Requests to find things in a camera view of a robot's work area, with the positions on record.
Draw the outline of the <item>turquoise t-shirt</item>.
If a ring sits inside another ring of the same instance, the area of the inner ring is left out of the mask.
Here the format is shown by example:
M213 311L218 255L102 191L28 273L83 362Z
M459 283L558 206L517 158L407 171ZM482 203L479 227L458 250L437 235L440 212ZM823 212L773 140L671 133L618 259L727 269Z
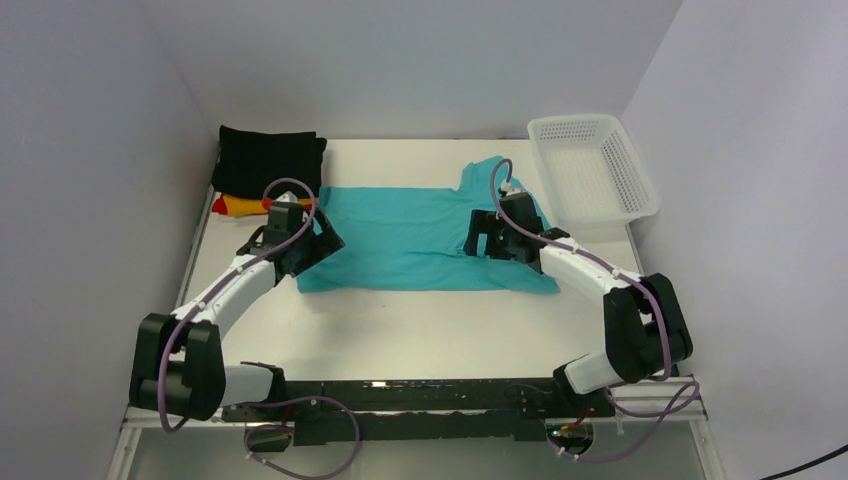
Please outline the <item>turquoise t-shirt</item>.
M345 245L298 275L298 290L558 293L553 278L519 262L463 251L472 212L494 208L490 182L506 177L499 160L467 164L455 189L322 188L319 204Z

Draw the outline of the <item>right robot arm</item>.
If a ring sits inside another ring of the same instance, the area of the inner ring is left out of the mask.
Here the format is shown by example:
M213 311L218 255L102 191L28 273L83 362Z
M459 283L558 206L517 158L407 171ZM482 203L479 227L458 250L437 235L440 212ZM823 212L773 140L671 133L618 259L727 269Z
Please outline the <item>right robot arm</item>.
M559 228L544 227L527 192L501 194L493 211L475 209L464 251L514 261L595 300L603 344L559 367L565 392L595 393L655 376L667 377L693 353L693 342L670 279L619 268Z

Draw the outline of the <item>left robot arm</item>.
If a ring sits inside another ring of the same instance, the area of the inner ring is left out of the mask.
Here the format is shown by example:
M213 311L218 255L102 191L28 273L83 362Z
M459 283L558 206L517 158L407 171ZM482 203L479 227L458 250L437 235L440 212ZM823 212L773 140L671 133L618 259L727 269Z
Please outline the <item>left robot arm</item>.
M208 420L232 405L272 408L286 401L282 368L243 361L227 365L222 340L249 308L283 279L296 277L344 247L317 206L275 200L264 225L227 269L169 314L150 313L135 342L131 406L182 420Z

